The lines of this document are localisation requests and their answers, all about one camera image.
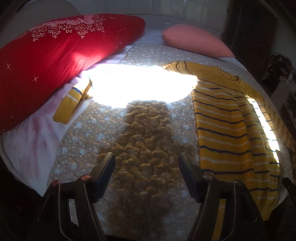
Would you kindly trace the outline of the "yellow striped knit sweater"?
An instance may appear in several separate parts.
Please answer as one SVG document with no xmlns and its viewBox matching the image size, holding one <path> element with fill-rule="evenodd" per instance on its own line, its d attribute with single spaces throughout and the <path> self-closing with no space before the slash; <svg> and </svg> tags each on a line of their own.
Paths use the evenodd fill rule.
<svg viewBox="0 0 296 241">
<path fill-rule="evenodd" d="M 175 61 L 168 71 L 196 77 L 192 91 L 199 164 L 218 180 L 242 180 L 264 220 L 280 200 L 280 152 L 295 140 L 254 87 L 217 66 Z"/>
</svg>

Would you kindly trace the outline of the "white pink bed sheet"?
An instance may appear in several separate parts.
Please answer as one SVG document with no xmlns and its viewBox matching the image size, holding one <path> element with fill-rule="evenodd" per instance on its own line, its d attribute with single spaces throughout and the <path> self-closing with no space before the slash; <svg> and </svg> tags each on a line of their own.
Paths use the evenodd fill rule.
<svg viewBox="0 0 296 241">
<path fill-rule="evenodd" d="M 92 70 L 106 73 L 110 68 L 116 67 L 133 45 L 133 43 L 127 45 L 119 52 L 79 73 L 58 89 L 34 114 L 12 130 L 1 134 L 1 157 L 16 179 L 39 195 L 44 195 L 62 138 L 92 100 L 82 100 L 66 125 L 53 120 L 60 102 L 75 84 L 93 80 L 94 78 L 90 76 Z"/>
</svg>

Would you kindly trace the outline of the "folded yellow knit garment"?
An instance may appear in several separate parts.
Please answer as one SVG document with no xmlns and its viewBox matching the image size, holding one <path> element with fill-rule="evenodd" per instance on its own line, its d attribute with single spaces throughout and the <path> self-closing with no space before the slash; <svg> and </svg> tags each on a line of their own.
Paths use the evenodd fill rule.
<svg viewBox="0 0 296 241">
<path fill-rule="evenodd" d="M 71 119 L 75 108 L 84 99 L 90 98 L 89 90 L 92 87 L 90 78 L 81 80 L 75 84 L 62 99 L 56 112 L 53 115 L 53 121 L 66 125 Z"/>
</svg>

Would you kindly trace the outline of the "beige dotted quilt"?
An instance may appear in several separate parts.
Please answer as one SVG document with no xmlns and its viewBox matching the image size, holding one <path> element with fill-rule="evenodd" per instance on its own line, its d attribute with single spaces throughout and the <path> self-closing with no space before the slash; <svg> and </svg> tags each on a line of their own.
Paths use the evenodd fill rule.
<svg viewBox="0 0 296 241">
<path fill-rule="evenodd" d="M 111 179 L 104 196 L 94 204 L 110 237 L 186 240 L 198 214 L 200 205 L 190 196 L 178 163 L 184 153 L 200 167 L 192 100 L 197 79 L 165 69 L 175 61 L 217 66 L 237 75 L 276 110 L 243 68 L 164 45 L 136 44 L 106 73 L 92 70 L 93 101 L 62 138 L 49 180 L 76 181 L 108 152 L 114 154 Z M 281 150 L 280 167 L 278 204 L 287 196 L 282 179 L 295 176 L 295 153 Z"/>
</svg>

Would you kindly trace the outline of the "red embroidered pillow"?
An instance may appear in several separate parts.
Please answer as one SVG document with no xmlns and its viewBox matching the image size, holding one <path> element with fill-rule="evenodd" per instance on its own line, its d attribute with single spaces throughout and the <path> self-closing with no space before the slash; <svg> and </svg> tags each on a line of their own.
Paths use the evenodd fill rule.
<svg viewBox="0 0 296 241">
<path fill-rule="evenodd" d="M 42 23 L 1 48 L 1 132 L 37 111 L 65 83 L 139 38 L 144 19 L 119 14 Z"/>
</svg>

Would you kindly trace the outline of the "pink small pillow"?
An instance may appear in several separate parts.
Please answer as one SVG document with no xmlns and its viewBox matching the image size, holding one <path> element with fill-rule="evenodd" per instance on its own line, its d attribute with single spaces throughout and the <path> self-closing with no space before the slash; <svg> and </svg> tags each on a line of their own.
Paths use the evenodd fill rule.
<svg viewBox="0 0 296 241">
<path fill-rule="evenodd" d="M 232 51 L 216 36 L 191 25 L 178 24 L 162 32 L 166 43 L 174 48 L 214 57 L 235 57 Z"/>
</svg>

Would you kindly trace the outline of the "dark wooden door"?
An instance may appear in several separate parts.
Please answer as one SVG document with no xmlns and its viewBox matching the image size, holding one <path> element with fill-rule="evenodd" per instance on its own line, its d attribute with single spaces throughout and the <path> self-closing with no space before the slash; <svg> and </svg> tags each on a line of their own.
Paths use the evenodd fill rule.
<svg viewBox="0 0 296 241">
<path fill-rule="evenodd" d="M 277 23 L 260 1 L 229 1 L 222 41 L 257 81 L 269 65 Z"/>
</svg>

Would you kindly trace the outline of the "white bed headboard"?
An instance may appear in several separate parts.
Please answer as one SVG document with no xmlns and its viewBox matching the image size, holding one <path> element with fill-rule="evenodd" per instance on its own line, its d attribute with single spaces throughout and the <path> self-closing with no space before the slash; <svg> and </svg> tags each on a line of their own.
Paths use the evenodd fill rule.
<svg viewBox="0 0 296 241">
<path fill-rule="evenodd" d="M 68 1 L 32 1 L 22 7 L 1 30 L 1 47 L 46 21 L 80 15 Z"/>
</svg>

